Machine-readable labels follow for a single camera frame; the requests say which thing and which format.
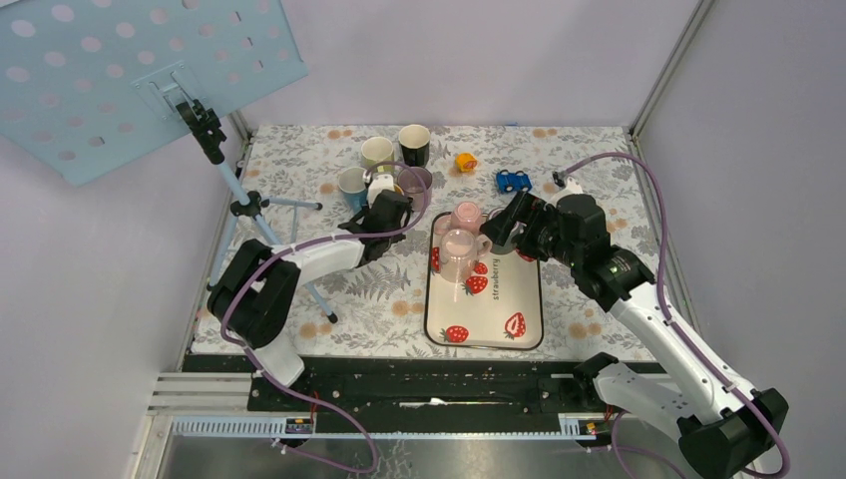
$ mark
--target wall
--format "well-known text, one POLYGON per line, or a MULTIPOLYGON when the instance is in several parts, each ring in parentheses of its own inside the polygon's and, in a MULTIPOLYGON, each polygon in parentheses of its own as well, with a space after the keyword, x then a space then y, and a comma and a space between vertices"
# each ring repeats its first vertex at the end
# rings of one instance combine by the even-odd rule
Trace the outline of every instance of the wall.
POLYGON ((790 403, 790 477, 841 477, 846 445, 844 24, 717 2, 642 137, 706 339, 790 403))
POLYGON ((696 0, 283 0, 309 76, 251 123, 630 124, 696 0))
POLYGON ((0 172, 0 477, 115 479, 180 353, 225 185, 190 138, 74 189, 0 137, 0 172))

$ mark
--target strawberry print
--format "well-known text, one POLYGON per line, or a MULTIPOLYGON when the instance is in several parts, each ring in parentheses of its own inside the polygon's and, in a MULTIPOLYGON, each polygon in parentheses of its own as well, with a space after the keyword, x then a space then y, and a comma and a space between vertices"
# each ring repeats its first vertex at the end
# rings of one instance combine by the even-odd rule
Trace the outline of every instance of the strawberry print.
POLYGON ((441 339, 444 342, 464 342, 470 336, 470 331, 464 326, 450 326, 441 329, 441 339))
POLYGON ((515 312, 505 321, 505 337, 514 340, 515 337, 523 334, 526 334, 526 318, 521 312, 515 312))
POLYGON ((464 292, 469 295, 479 294, 488 286, 488 279, 484 276, 470 276, 464 281, 464 292))
POLYGON ((432 264, 432 274, 441 271, 441 249, 437 246, 432 248, 430 264, 432 264))

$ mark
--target pink mug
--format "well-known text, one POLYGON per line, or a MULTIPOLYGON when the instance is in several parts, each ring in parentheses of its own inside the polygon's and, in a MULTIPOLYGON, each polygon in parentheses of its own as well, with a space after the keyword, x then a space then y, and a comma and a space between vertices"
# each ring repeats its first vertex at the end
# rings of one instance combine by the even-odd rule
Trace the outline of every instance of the pink mug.
POLYGON ((449 230, 441 238, 438 254, 441 277, 461 283, 466 281, 480 257, 491 252, 493 242, 484 235, 475 236, 466 230, 449 230))
POLYGON ((466 230, 478 235, 479 227, 484 222, 482 209, 473 202, 464 202, 455 207, 449 217, 439 218, 435 222, 435 234, 443 235, 449 230, 466 230))

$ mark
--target leaf pattern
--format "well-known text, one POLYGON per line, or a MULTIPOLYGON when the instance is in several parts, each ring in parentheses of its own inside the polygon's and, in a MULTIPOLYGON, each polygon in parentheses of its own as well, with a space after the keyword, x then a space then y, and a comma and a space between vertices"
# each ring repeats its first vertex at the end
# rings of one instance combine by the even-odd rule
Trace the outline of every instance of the leaf pattern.
MULTIPOLYGON (((296 239, 290 230, 294 209, 271 206, 267 221, 285 242, 319 238, 352 217, 337 190, 338 174, 360 165, 361 143, 373 136, 396 138, 399 126, 279 126, 265 125, 255 134, 245 167, 244 186, 263 197, 321 202, 321 211, 298 209, 296 239)), ((500 195, 495 175, 502 169, 523 170, 532 193, 548 199, 558 188, 552 172, 586 156, 627 151, 621 128, 429 127, 432 133, 431 206, 406 239, 394 244, 379 261, 368 266, 326 275, 317 290, 340 318, 326 321, 311 295, 301 288, 294 296, 283 330, 301 354, 429 358, 511 358, 582 360, 606 351, 623 360, 652 360, 640 341, 574 285, 570 272, 556 262, 541 267, 545 337, 531 351, 448 347, 426 337, 423 316, 428 279, 429 235, 434 218, 461 201, 473 201, 483 210, 503 207, 510 195, 500 195), (459 174, 455 155, 470 152, 479 160, 473 174, 459 174)), ((395 158, 402 153, 396 146, 395 158)), ((606 210, 612 239, 635 251, 653 270, 657 263, 655 234, 645 217, 633 166, 608 159, 576 173, 585 192, 606 210)), ((245 240, 261 238, 247 219, 240 219, 226 261, 245 240)), ((219 322, 204 308, 192 344, 195 353, 240 353, 223 342, 219 322)))

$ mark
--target strawberry tray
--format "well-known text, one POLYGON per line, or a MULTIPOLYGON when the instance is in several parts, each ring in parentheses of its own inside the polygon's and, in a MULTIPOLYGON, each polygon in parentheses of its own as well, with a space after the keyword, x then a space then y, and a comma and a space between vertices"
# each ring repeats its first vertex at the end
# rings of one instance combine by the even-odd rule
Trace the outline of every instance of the strawberry tray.
MULTIPOLYGON (((440 244, 433 231, 429 250, 440 244)), ((541 268, 515 251, 479 259, 467 283, 447 281, 432 268, 423 324, 429 339, 445 346, 534 349, 544 339, 541 268)))

